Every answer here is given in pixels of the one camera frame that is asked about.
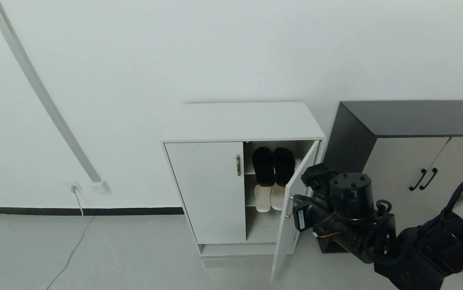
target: electrical socket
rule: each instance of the electrical socket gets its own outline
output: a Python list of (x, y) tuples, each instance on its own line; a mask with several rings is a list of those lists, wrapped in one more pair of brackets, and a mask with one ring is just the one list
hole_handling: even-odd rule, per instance
[(90, 184), (91, 190), (95, 193), (99, 193), (101, 195), (110, 195), (111, 189), (106, 183), (106, 180), (101, 180), (99, 182), (93, 182)]
[(69, 193), (71, 193), (72, 185), (77, 186), (77, 190), (81, 191), (81, 186), (76, 180), (65, 180), (64, 183), (69, 188)]

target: metal handle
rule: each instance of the metal handle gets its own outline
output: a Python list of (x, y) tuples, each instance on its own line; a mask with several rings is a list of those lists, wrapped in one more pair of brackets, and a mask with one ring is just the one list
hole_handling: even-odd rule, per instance
[(237, 175), (240, 176), (240, 155), (237, 154)]
[[(292, 202), (294, 202), (294, 197), (289, 197), (289, 199), (292, 200)], [(291, 214), (288, 215), (288, 216), (285, 216), (285, 218), (291, 218), (293, 213), (294, 213), (294, 212), (291, 211)]]
[(419, 189), (421, 189), (421, 190), (426, 189), (426, 187), (428, 186), (428, 184), (430, 184), (430, 182), (432, 181), (432, 179), (434, 179), (434, 177), (436, 176), (437, 171), (438, 171), (437, 168), (432, 169), (432, 172), (433, 172), (434, 174), (432, 175), (432, 177), (430, 178), (430, 180), (425, 184), (425, 186), (422, 185), (422, 186), (419, 187)]
[(423, 173), (423, 175), (421, 176), (421, 178), (419, 179), (419, 181), (416, 183), (416, 185), (414, 185), (414, 187), (412, 187), (412, 186), (409, 187), (409, 190), (410, 190), (410, 191), (415, 191), (415, 189), (417, 189), (417, 186), (421, 183), (421, 180), (423, 180), (423, 178), (425, 178), (426, 172), (427, 172), (427, 171), (426, 171), (425, 168), (421, 169), (421, 173)]

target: white cord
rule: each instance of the white cord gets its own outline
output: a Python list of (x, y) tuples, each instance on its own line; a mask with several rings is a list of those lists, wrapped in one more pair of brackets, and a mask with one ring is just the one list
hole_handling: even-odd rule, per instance
[(65, 265), (65, 267), (63, 268), (63, 270), (61, 270), (61, 272), (54, 278), (54, 280), (49, 284), (49, 286), (47, 286), (47, 289), (45, 290), (49, 290), (49, 288), (52, 286), (52, 283), (54, 283), (54, 281), (56, 281), (56, 279), (63, 273), (63, 271), (65, 271), (65, 269), (67, 268), (67, 266), (69, 265), (69, 262), (72, 258), (72, 255), (73, 255), (73, 252), (75, 252), (75, 250), (77, 249), (77, 246), (79, 246), (79, 244), (81, 243), (81, 241), (83, 240), (83, 236), (84, 236), (84, 233), (83, 233), (83, 217), (84, 217), (84, 212), (83, 212), (83, 209), (81, 207), (81, 203), (79, 202), (79, 197), (77, 196), (77, 192), (75, 192), (77, 190), (77, 186), (75, 185), (72, 185), (71, 187), (71, 191), (73, 192), (73, 194), (75, 194), (75, 198), (77, 199), (77, 204), (79, 205), (79, 209), (81, 210), (81, 238), (79, 239), (79, 242), (77, 242), (77, 245), (75, 246), (75, 248), (73, 248), (72, 252), (71, 252), (71, 255), (69, 256), (69, 259), (67, 260), (67, 264)]

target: dark gray cabinet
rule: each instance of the dark gray cabinet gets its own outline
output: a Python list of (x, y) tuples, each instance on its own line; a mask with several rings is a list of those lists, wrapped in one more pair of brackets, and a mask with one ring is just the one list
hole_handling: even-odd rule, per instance
[(368, 174), (398, 231), (422, 224), (463, 180), (463, 101), (343, 101), (324, 162)]

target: gray floor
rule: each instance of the gray floor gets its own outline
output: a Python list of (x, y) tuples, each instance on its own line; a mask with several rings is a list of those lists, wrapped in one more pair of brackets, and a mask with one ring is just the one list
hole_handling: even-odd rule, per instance
[[(0, 215), (0, 290), (45, 290), (79, 238), (79, 217)], [(86, 234), (52, 290), (395, 289), (348, 254), (322, 255), (312, 235), (273, 285), (272, 257), (249, 257), (205, 271), (183, 216), (85, 218)], [(463, 289), (463, 272), (443, 290)]]

